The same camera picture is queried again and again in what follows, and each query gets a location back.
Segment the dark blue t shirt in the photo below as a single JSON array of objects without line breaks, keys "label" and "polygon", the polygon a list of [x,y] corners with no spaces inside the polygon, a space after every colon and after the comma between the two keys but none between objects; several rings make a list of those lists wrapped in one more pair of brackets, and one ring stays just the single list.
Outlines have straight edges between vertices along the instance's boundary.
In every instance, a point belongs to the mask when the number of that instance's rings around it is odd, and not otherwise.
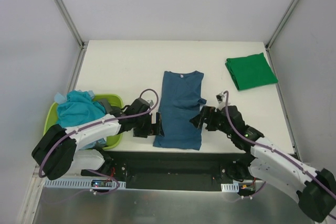
[{"label": "dark blue t shirt", "polygon": [[200,150],[202,130],[195,127],[190,119],[196,117],[206,104],[201,97],[203,78],[204,74],[199,71],[164,72],[158,110],[164,136],[155,137],[154,147]]}]

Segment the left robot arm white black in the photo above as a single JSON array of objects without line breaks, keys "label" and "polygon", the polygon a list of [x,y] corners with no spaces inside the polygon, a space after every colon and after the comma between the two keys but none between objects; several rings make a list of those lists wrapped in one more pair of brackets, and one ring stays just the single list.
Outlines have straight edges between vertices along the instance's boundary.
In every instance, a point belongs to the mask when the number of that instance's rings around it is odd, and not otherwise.
[{"label": "left robot arm white black", "polygon": [[78,126],[51,126],[32,151],[32,158],[39,165],[38,175],[55,180],[71,167],[75,154],[86,145],[108,136],[119,135],[136,128],[145,121],[158,105],[138,97],[125,109],[113,106],[105,116]]}]

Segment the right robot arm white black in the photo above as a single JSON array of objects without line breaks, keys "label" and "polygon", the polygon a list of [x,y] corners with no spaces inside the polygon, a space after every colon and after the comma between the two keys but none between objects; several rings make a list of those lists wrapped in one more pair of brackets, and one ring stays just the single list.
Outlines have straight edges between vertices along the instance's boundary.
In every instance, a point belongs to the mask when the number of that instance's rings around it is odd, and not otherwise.
[{"label": "right robot arm white black", "polygon": [[281,190],[314,222],[322,223],[335,208],[335,176],[283,152],[262,132],[247,125],[235,105],[221,110],[205,106],[190,122],[198,129],[225,133],[247,155],[247,160],[236,166],[237,175],[259,178]]}]

